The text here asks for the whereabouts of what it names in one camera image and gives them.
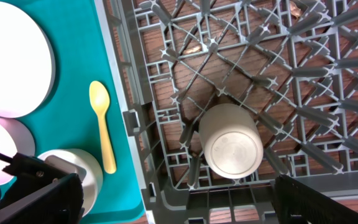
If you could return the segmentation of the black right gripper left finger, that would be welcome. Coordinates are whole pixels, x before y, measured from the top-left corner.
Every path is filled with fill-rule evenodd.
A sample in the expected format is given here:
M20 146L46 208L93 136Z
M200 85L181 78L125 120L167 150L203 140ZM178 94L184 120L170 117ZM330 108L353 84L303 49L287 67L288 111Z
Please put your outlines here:
M83 212L78 174L47 184L17 179L0 201L0 224L78 223Z

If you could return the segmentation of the pale green bowl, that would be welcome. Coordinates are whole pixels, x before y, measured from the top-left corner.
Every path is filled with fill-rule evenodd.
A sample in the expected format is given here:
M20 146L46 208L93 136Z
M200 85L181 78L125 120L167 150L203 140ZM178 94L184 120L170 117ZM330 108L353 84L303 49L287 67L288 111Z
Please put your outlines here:
M86 216L95 205L103 185L103 172L95 157L82 149L53 149L41 153L38 158L54 168L80 176L83 216Z

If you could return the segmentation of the white plastic cup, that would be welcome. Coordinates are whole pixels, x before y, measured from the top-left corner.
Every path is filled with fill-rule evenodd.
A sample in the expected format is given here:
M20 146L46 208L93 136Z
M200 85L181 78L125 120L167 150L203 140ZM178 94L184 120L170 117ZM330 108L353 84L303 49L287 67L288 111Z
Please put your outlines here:
M262 140L244 108L229 103L210 108L200 120L199 135L206 162L221 177L247 177L262 162Z

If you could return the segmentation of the small pink plate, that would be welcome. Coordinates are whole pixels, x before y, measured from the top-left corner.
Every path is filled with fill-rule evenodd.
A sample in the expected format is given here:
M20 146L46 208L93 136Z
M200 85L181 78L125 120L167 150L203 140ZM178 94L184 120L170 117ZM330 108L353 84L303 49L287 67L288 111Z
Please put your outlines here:
M15 119L0 118L0 153L13 157L16 153L33 156L35 141L31 132L21 122ZM8 165L0 161L0 185L13 179L13 176L2 171Z

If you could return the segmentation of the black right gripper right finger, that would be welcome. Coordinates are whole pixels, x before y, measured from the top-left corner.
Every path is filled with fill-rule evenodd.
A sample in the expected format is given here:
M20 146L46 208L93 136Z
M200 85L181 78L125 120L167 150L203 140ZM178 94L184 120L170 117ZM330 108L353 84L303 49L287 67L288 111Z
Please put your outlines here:
M279 224L358 224L358 213L287 176L275 179L273 207Z

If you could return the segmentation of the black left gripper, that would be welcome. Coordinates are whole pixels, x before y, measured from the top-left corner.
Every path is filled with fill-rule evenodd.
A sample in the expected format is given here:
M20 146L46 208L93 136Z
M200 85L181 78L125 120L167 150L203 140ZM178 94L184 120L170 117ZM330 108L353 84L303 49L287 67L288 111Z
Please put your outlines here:
M6 208L44 187L56 183L62 185L63 190L54 196L47 196L46 199L54 199L54 202L51 205L42 202L42 209L57 208L62 205L62 209L69 211L72 215L84 213L83 188L79 174L69 173L45 161L21 153L17 153L13 157L0 153L0 161L8 163L2 169L3 172L17 177L1 199L1 208Z

